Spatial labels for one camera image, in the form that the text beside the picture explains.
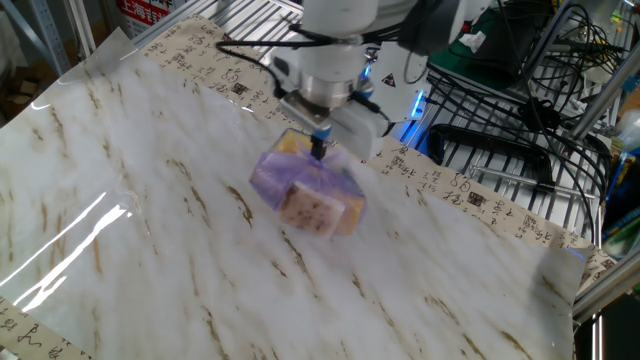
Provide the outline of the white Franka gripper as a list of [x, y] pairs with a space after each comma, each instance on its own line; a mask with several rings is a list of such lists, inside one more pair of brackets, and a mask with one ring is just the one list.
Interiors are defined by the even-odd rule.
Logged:
[[380, 107], [362, 93], [352, 93], [347, 102], [329, 109], [314, 105], [298, 91], [279, 100], [281, 108], [311, 135], [311, 155], [321, 161], [327, 140], [338, 142], [360, 160], [374, 157], [389, 133], [389, 119]]

